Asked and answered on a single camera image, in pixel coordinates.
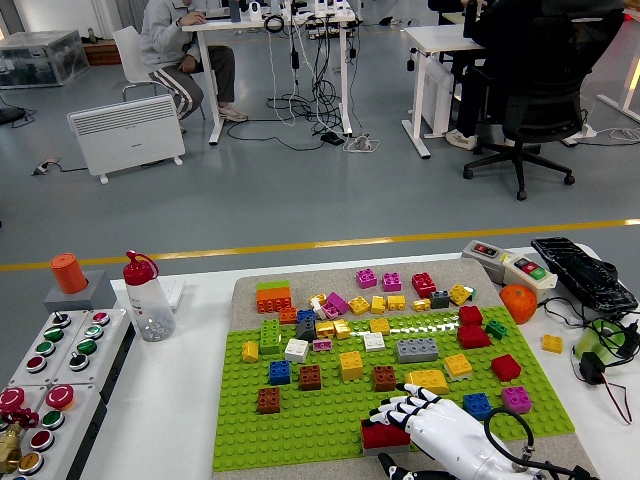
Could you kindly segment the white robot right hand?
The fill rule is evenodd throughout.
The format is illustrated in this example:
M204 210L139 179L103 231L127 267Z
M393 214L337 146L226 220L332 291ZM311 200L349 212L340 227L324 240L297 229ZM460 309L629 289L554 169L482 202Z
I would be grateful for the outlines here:
M407 394L393 397L373 410L372 423L405 431L421 451L458 479L526 477L492 446L483 425L453 401L414 384L400 384L398 388Z

